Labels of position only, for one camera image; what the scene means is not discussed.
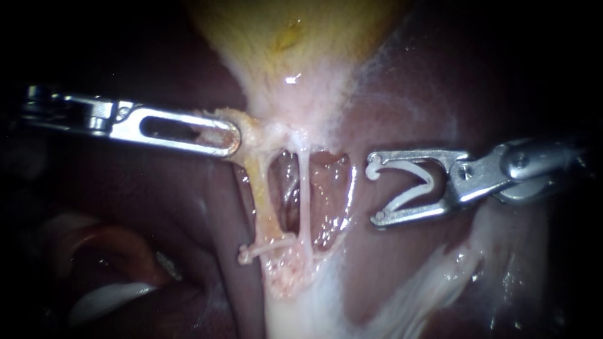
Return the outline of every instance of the metal grasper jaw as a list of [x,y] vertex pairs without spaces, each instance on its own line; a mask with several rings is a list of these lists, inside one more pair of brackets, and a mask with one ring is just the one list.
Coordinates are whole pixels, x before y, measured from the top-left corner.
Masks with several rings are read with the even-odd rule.
[[231,121],[99,96],[63,94],[40,85],[28,88],[18,119],[21,127],[104,137],[215,158],[232,156],[241,145],[241,132]]

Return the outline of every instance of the surgical clip applier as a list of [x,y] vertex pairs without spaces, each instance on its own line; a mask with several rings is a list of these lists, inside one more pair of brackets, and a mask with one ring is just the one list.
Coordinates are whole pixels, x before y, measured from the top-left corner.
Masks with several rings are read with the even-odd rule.
[[571,139],[518,139],[496,146],[479,159],[466,151],[450,149],[412,149],[376,151],[367,157],[366,176],[377,180],[381,169],[403,164],[433,161],[446,172],[445,191],[435,203],[402,208],[410,199],[404,193],[392,199],[370,218],[377,229],[448,215],[493,195],[504,203],[532,201],[551,192],[558,184],[559,172],[575,164],[582,166],[584,149]]

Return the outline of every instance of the clip applier jaw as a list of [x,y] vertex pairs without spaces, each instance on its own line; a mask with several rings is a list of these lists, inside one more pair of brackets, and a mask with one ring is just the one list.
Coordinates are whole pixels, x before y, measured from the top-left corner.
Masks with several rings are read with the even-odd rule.
[[[195,128],[197,140],[145,128],[148,122]],[[147,105],[98,96],[62,94],[44,86],[28,88],[19,123],[54,131],[70,132],[132,143],[179,149],[226,158],[241,145],[241,132],[231,121],[158,110]]]
[[[378,151],[367,157],[366,176],[379,178],[378,171],[394,168],[421,177],[425,184],[413,187],[392,199],[370,218],[378,229],[450,214],[468,207],[485,196],[505,203],[524,203],[549,194],[559,176],[580,164],[583,149],[558,139],[518,139],[496,146],[490,153],[470,159],[465,151],[412,149]],[[432,161],[446,172],[444,194],[435,203],[401,208],[412,199],[433,189],[432,176],[417,163]]]

